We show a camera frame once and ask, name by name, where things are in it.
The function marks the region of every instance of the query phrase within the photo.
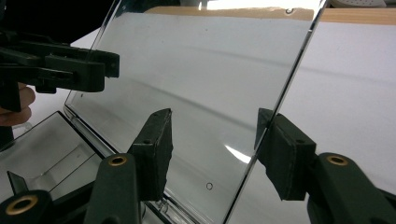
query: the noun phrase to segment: black clamp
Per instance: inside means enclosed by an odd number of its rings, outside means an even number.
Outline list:
[[[105,77],[118,77],[120,56],[100,50],[72,48],[46,36],[0,29],[0,107],[20,112],[18,82],[41,93],[56,88],[102,91]],[[10,127],[0,127],[0,148],[13,140]]]
[[[170,109],[153,113],[128,153],[103,159],[94,182],[55,201],[8,172],[15,195],[0,203],[0,223],[141,223],[141,202],[163,198],[173,150],[171,116]]]
[[[309,194],[313,224],[395,224],[396,196],[377,189],[351,159],[315,154],[316,143],[283,115],[260,109],[256,145],[265,134],[258,160],[281,200],[303,201]]]

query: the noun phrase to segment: small hole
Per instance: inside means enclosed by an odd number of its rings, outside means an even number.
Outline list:
[[[15,208],[15,209],[22,209],[22,208],[28,206],[31,202],[32,202],[32,200],[30,200],[30,199],[25,199],[25,200],[23,200],[23,201],[20,201],[20,202],[16,203],[15,206],[14,206],[14,208]]]
[[[113,159],[112,162],[113,162],[114,164],[120,164],[120,163],[122,163],[123,161],[124,161],[123,158],[117,157],[117,158]]]
[[[347,160],[339,156],[329,156],[327,160],[334,165],[347,165]]]
[[[212,190],[212,189],[213,189],[213,184],[212,184],[212,183],[207,183],[207,184],[206,184],[206,188],[207,188],[208,190]]]
[[[111,166],[119,166],[119,165],[123,165],[126,161],[127,161],[126,157],[118,156],[113,158],[112,160],[109,160],[108,164]]]
[[[332,158],[332,161],[333,161],[333,162],[337,162],[337,163],[342,163],[342,162],[344,162],[344,160],[342,160],[342,159],[340,159],[340,158],[336,158],[336,157]]]

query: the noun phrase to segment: white surface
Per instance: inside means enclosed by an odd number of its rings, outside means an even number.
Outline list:
[[[396,26],[321,23],[281,113],[317,142],[318,152],[350,157],[378,187],[396,193],[394,36]],[[62,110],[65,96],[62,91],[37,95],[31,122]],[[268,189],[264,170],[256,164],[231,222],[308,219],[304,203],[281,202],[275,190]]]

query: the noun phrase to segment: clamp jaw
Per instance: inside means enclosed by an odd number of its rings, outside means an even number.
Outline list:
[[[314,141],[282,115],[269,124],[271,115],[259,111],[257,133],[268,133],[258,160],[281,200],[303,201],[308,193],[312,224],[396,224],[396,196],[377,189],[352,159],[315,154]]]
[[[21,111],[18,82],[40,93],[56,88],[102,91],[105,77],[119,76],[120,56],[100,50],[78,49],[40,35],[0,29],[0,107]],[[10,127],[0,127],[0,147],[12,141]]]

